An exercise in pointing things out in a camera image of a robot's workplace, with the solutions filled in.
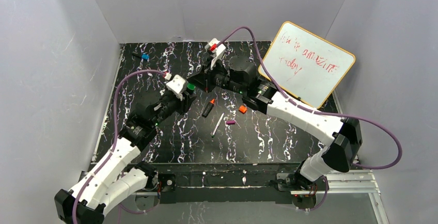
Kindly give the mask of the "orange highlighter cap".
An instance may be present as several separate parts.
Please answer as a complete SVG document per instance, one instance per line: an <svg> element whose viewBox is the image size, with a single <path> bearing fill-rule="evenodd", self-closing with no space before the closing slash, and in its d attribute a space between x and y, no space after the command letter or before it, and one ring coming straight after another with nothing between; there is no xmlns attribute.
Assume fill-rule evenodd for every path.
<svg viewBox="0 0 438 224"><path fill-rule="evenodd" d="M242 114L245 114L245 113L247 112L247 107L245 107L245 106L243 106L243 105L240 106L240 107L239 107L239 112L242 113Z"/></svg>

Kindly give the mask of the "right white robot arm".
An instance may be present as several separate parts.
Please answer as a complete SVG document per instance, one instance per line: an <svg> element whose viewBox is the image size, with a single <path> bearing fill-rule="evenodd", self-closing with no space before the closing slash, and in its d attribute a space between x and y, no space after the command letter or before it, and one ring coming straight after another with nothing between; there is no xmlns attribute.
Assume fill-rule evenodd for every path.
<svg viewBox="0 0 438 224"><path fill-rule="evenodd" d="M362 145L357 120L326 116L317 110L307 112L303 105L293 105L271 81L258 75L247 58L232 57L228 68L220 62L212 67L212 62L203 63L188 81L205 92L220 87L239 93L248 108L287 121L323 143L323 149L300 164L294 174L297 182L311 183L331 171L349 172Z"/></svg>

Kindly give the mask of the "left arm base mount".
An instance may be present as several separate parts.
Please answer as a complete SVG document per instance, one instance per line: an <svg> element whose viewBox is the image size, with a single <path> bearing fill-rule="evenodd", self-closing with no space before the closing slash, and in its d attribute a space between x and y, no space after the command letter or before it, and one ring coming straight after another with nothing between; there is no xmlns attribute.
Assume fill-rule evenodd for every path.
<svg viewBox="0 0 438 224"><path fill-rule="evenodd" d="M175 190L175 177L173 174L157 174L148 184L135 193L135 206L139 211L149 212L157 207L165 192Z"/></svg>

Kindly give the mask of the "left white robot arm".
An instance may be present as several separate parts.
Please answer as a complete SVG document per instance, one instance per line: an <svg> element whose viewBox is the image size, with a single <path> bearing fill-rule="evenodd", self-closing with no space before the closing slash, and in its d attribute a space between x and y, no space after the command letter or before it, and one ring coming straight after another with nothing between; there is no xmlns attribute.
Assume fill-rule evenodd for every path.
<svg viewBox="0 0 438 224"><path fill-rule="evenodd" d="M69 190L54 197L57 215L64 223L103 223L105 216L132 193L147 185L155 186L156 169L146 162L135 165L119 179L125 167L155 139L157 125L173 115L185 114L196 95L189 85L179 99L171 90L162 91L157 102L138 104L117 136L115 149L105 156Z"/></svg>

